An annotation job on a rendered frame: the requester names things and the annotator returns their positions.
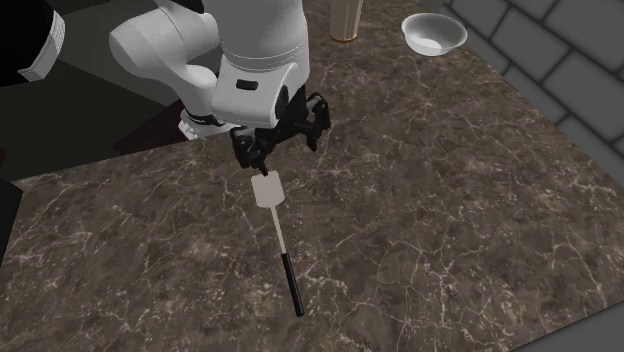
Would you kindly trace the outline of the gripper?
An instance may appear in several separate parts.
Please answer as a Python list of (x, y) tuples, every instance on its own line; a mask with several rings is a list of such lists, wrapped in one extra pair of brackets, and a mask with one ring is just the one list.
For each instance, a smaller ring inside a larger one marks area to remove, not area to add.
[(265, 147), (275, 146), (297, 134), (295, 124), (305, 120), (309, 112), (314, 115), (306, 132), (306, 143), (311, 151), (318, 149), (318, 140), (325, 130), (331, 128), (328, 102), (314, 92), (306, 100), (306, 87), (302, 85), (295, 93), (283, 86), (275, 105), (277, 125), (270, 129), (234, 127), (229, 131), (235, 157), (242, 168), (253, 168), (263, 176), (268, 175), (265, 163)]

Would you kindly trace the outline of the beige ribbed cup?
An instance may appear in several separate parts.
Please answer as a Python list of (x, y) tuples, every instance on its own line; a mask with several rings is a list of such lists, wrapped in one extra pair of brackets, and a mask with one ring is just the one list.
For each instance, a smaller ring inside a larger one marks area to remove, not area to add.
[(330, 0), (330, 37), (338, 42), (353, 41), (358, 34), (363, 0)]

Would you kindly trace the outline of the white bowl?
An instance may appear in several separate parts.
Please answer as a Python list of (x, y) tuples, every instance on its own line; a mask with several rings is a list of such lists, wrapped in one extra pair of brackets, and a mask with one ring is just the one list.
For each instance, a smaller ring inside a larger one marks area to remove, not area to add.
[(438, 13), (416, 13), (406, 17), (401, 30), (408, 47), (417, 54), (436, 57), (462, 46), (467, 29), (457, 20)]

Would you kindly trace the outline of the black object with ribbed band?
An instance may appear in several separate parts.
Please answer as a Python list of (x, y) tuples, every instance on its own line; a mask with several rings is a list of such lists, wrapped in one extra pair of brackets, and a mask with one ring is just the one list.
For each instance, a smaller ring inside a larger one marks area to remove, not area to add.
[(0, 87), (46, 78), (65, 37), (65, 21), (46, 0), (0, 0)]

